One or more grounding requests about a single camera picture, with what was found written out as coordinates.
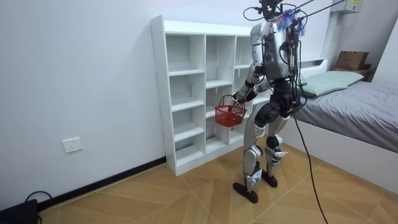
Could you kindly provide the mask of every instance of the red basket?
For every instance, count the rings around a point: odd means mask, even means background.
[[[224,105],[225,95],[221,98],[219,106],[216,106],[216,123],[231,128],[242,123],[246,114],[245,104],[242,107],[234,107],[233,105]]]

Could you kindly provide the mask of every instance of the gray bed sheet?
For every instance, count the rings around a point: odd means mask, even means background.
[[[357,82],[308,100],[297,118],[398,153],[398,87]]]

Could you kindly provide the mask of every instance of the white wall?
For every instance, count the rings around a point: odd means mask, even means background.
[[[0,210],[35,190],[60,195],[164,156],[150,19],[253,26],[241,14],[257,5],[0,1]],[[320,56],[327,17],[311,17],[303,58]],[[84,150],[65,154],[61,141],[76,136]]]
[[[362,0],[360,13],[342,15],[341,36],[332,54],[331,67],[342,50],[369,52],[366,63],[372,68],[379,65],[384,48],[398,17],[397,0]]]
[[[383,53],[379,67],[374,74],[373,83],[398,85],[397,51],[398,51],[398,22],[392,31],[390,41]]]

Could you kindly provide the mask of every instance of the electrical box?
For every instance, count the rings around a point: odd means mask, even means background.
[[[364,0],[345,0],[330,9],[330,12],[339,12],[341,14],[351,14],[361,12]]]

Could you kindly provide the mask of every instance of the humanoid robot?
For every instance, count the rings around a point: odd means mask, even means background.
[[[256,8],[263,13],[265,22],[254,26],[251,30],[253,64],[250,66],[244,86],[234,94],[238,103],[253,100],[259,93],[273,89],[270,101],[255,107],[248,119],[244,132],[243,174],[244,183],[234,183],[237,193],[246,197],[252,203],[258,202],[258,196],[253,188],[261,179],[271,187],[277,187],[275,167],[286,154],[281,151],[282,138],[278,135],[290,115],[300,108],[300,100],[292,89],[297,81],[299,69],[297,66],[297,46],[299,35],[298,20],[285,29],[277,28],[276,22],[271,22],[281,12],[276,12],[281,0],[260,1],[262,8]],[[256,145],[257,140],[268,128],[268,138],[264,151]],[[266,157],[266,170],[260,168],[259,159]]]

